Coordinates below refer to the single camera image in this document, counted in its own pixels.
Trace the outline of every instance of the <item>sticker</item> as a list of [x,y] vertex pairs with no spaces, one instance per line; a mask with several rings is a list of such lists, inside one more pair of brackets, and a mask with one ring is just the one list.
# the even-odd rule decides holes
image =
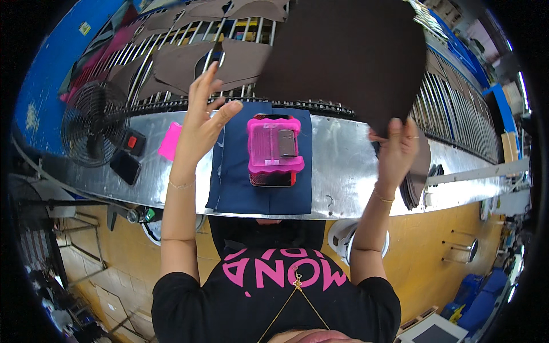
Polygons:
[[80,26],[78,27],[78,30],[80,31],[81,34],[85,36],[88,34],[91,28],[92,27],[88,24],[88,22],[84,21],[80,24]]

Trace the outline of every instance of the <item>navy blue fabric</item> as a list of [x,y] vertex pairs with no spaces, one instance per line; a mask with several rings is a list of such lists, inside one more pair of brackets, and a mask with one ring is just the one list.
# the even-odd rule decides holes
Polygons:
[[303,156],[305,168],[296,174],[295,185],[287,188],[268,188],[271,193],[269,214],[308,215],[311,213],[312,174],[312,124],[307,110],[273,108],[272,114],[291,115],[301,122],[298,135],[299,155]]
[[[254,115],[286,114],[301,122],[299,155],[305,168],[290,188],[254,187],[248,172],[247,123]],[[207,208],[244,214],[311,213],[312,126],[309,111],[272,109],[271,103],[244,103],[244,108],[225,126],[214,146]]]

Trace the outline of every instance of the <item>electric fan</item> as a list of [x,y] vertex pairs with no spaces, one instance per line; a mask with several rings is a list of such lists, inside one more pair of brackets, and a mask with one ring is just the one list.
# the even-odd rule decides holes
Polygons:
[[81,166],[105,165],[121,148],[129,125],[124,92],[111,82],[89,82],[67,104],[61,122],[63,149]]

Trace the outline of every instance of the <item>metal stool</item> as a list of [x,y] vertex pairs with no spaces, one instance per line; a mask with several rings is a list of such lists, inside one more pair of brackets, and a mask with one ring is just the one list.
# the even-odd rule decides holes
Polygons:
[[475,255],[477,254],[477,251],[478,251],[478,248],[479,248],[479,240],[475,237],[475,235],[467,233],[467,232],[460,232],[460,231],[452,230],[452,233],[459,233],[459,234],[462,234],[462,235],[473,237],[473,241],[471,242],[470,245],[465,245],[465,244],[447,242],[447,241],[443,240],[442,244],[446,244],[446,243],[450,244],[451,245],[450,250],[467,251],[467,252],[469,252],[469,256],[467,258],[467,261],[458,261],[458,260],[454,260],[454,259],[451,259],[451,258],[444,258],[444,257],[442,258],[442,261],[450,261],[450,262],[463,263],[463,264],[473,262],[473,259],[475,258]]

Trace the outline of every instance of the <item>woman's right hand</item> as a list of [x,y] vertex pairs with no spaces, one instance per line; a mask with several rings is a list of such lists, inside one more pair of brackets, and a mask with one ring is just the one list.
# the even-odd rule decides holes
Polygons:
[[368,137],[381,145],[377,192],[385,199],[393,199],[419,151],[416,123],[408,117],[403,126],[400,119],[393,118],[389,122],[389,138],[381,138],[371,128]]

